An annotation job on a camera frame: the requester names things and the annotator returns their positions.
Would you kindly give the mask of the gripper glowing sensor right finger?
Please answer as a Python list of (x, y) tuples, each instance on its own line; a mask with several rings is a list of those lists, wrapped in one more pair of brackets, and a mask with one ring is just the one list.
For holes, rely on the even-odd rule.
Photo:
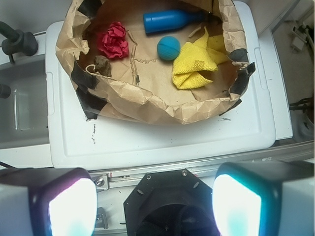
[(212, 206), (223, 236), (313, 236), (315, 165), (225, 162), (213, 183)]

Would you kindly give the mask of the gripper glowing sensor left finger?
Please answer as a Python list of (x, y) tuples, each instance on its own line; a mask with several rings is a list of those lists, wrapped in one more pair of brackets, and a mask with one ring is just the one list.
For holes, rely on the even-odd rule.
[(2, 236), (91, 236), (97, 192), (83, 168), (0, 171)]

